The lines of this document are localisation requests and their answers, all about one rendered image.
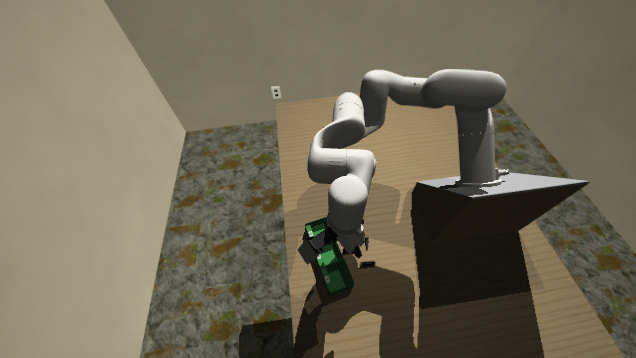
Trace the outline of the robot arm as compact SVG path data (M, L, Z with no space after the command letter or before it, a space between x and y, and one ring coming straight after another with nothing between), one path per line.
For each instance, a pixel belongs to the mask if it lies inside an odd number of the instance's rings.
M499 177L510 173L508 169L495 168L490 110L505 93L506 83L496 73L446 69L429 78L374 70L363 77L360 98L354 93L340 95L334 104L332 123L314 136L310 147L307 166L310 179L331 184L328 191L331 227L306 238L298 248L306 264L313 262L323 251L322 247L338 237L337 233L358 237L363 234L361 224L376 159L368 150L341 148L356 144L382 127L388 96L404 106L454 106L460 163L460 179L455 185L490 187L502 184Z

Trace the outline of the green rack of bins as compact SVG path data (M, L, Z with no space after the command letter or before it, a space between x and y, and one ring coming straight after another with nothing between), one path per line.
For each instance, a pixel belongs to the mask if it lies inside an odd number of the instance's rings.
M305 224L308 237L315 237L328 228L327 218ZM316 258L329 296L354 287L354 281L337 242L329 242ZM350 285L351 284L351 285ZM332 286L333 285L333 286ZM349 285L349 286L348 286ZM346 286L346 287L345 287ZM343 288L344 287L344 288ZM334 288L334 289L333 289ZM340 289L341 288L341 289ZM338 289L338 290L337 290ZM336 291L335 291L336 290Z

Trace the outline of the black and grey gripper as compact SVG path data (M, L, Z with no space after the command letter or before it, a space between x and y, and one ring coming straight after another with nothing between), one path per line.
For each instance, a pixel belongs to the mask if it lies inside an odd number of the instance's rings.
M327 218L327 226L331 227L329 224L329 213L326 218ZM357 236L357 234L353 234L353 235L340 234L339 235L339 233L334 231L335 233L338 234L338 237L335 238L333 242L335 243L336 241L339 241L339 243L343 246L343 252L342 252L343 255L345 255L347 252L347 254L350 254L350 253L354 254L359 259L362 256L359 246L361 247L363 245L364 237L365 237L363 225L361 226L361 231L363 232L363 234L359 237Z

